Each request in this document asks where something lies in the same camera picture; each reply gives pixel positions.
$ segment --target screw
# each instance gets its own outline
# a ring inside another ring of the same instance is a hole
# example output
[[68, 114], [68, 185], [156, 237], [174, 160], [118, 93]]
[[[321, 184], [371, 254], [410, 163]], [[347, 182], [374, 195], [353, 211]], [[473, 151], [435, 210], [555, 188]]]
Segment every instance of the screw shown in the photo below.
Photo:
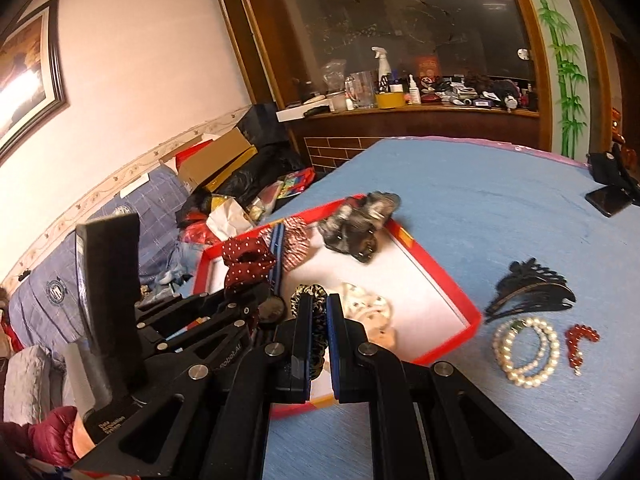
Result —
[[446, 361], [438, 361], [433, 365], [433, 371], [442, 377], [449, 377], [453, 373], [453, 366]]
[[375, 355], [378, 352], [378, 347], [373, 343], [362, 343], [358, 346], [358, 352], [362, 355]]
[[271, 357], [276, 357], [284, 353], [284, 345], [282, 343], [269, 343], [264, 347], [264, 353]]
[[209, 369], [205, 365], [193, 365], [189, 368], [189, 377], [194, 381], [203, 379], [209, 373]]

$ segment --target red polka dot scrunchie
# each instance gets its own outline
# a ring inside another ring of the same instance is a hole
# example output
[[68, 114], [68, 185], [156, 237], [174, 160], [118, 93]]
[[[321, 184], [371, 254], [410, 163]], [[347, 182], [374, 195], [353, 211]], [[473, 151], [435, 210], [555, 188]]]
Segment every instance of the red polka dot scrunchie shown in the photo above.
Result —
[[229, 268], [225, 288], [264, 282], [276, 263], [262, 238], [230, 238], [222, 244], [222, 260]]

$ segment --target spray bottle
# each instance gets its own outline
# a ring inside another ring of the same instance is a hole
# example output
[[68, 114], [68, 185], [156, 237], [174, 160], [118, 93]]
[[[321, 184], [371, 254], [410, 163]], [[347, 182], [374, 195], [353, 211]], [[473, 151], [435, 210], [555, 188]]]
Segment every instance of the spray bottle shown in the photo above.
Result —
[[391, 66], [386, 59], [386, 50], [384, 48], [372, 46], [371, 49], [376, 53], [376, 59], [378, 60], [378, 81], [380, 81], [383, 75], [391, 74]]
[[420, 89], [418, 88], [418, 85], [415, 83], [414, 76], [412, 74], [409, 74], [409, 95], [411, 96], [411, 99], [409, 100], [409, 102], [412, 105], [419, 105], [422, 103], [420, 99]]

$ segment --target red bead bracelet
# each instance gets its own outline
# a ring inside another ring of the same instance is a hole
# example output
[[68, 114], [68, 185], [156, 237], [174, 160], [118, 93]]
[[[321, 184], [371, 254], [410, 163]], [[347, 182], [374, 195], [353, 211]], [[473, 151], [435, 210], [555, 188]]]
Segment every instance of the red bead bracelet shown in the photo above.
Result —
[[590, 326], [584, 325], [574, 325], [564, 335], [569, 354], [569, 366], [574, 369], [576, 375], [580, 375], [582, 352], [578, 350], [578, 340], [584, 337], [592, 343], [597, 343], [600, 340], [600, 335]]

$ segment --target picture frame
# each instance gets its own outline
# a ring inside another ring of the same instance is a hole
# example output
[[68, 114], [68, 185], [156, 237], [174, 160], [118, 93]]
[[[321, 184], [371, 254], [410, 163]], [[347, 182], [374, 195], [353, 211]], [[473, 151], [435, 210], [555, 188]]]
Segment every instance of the picture frame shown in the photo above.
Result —
[[0, 164], [65, 104], [58, 0], [49, 0], [22, 18], [0, 47]]

